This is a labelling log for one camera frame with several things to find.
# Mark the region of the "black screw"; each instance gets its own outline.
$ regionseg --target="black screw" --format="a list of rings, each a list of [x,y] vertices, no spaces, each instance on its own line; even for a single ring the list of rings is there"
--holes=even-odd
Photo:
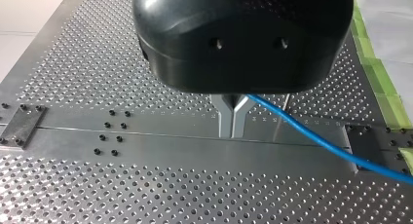
[[[354,128],[355,128],[355,127],[354,127],[354,126],[352,126],[352,125],[348,126],[348,127],[347,127],[347,132],[352,131]]]
[[[397,145],[397,142],[395,142],[395,140],[391,140],[390,142],[389,142],[389,145],[390,146],[396,146]]]
[[[370,126],[364,126],[364,128],[362,129],[364,132],[368,132],[370,131]]]
[[[397,160],[402,160],[402,159],[403,159],[403,156],[401,156],[401,154],[396,154],[396,155],[395,155],[395,158],[396,158]]]
[[[15,139],[15,144],[16,145],[21,145],[23,143],[23,141],[19,138]]]

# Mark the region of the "screw hole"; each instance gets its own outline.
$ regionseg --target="screw hole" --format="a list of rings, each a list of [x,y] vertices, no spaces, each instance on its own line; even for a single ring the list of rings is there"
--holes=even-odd
[[[222,40],[221,39],[219,39],[219,38],[211,38],[210,40],[209,40],[209,45],[212,47],[212,48],[215,48],[216,50],[221,50],[222,49]]]
[[[274,40],[273,46],[276,50],[285,50],[286,48],[288,48],[288,39],[278,37],[276,38],[276,40]]]

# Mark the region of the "blue tube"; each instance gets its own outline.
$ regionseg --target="blue tube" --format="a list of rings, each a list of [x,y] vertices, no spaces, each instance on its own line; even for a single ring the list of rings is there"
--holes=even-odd
[[[295,129],[300,131],[302,134],[306,135],[310,139],[312,139],[315,143],[319,144],[320,146],[326,148],[328,151],[331,153],[349,161],[352,163],[355,163],[356,165],[359,165],[363,168],[370,169],[371,171],[375,171],[377,173],[380,173],[384,176],[387,176],[389,178],[393,178],[395,180],[405,182],[408,184],[413,185],[413,176],[397,172],[394,170],[391,170],[389,168],[382,167],[380,165],[377,165],[375,163],[368,162],[367,160],[360,158],[356,155],[350,154],[339,147],[335,146],[334,144],[328,142],[327,140],[323,139],[321,136],[318,134],[314,133],[313,131],[307,129],[304,125],[300,124],[298,121],[296,121],[294,118],[292,118],[289,114],[285,113],[279,107],[273,105],[272,103],[268,102],[267,100],[259,97],[258,95],[254,94],[248,94],[247,95],[250,99],[254,100],[255,102],[261,104],[265,108],[271,110],[275,114],[280,115],[283,117],[290,125],[292,125]]]

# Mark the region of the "metal clamp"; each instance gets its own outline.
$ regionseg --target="metal clamp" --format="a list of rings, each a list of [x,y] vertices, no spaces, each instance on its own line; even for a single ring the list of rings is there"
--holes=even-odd
[[[21,104],[0,136],[1,148],[23,149],[45,112],[45,106]]]
[[[212,94],[210,100],[219,112],[219,137],[243,137],[246,113],[255,105],[255,102],[245,95],[227,94]]]

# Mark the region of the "black housing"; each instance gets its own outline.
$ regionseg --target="black housing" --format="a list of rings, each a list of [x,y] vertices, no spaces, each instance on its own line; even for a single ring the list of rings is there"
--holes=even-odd
[[[331,70],[353,0],[133,0],[140,46],[191,93],[295,93]]]

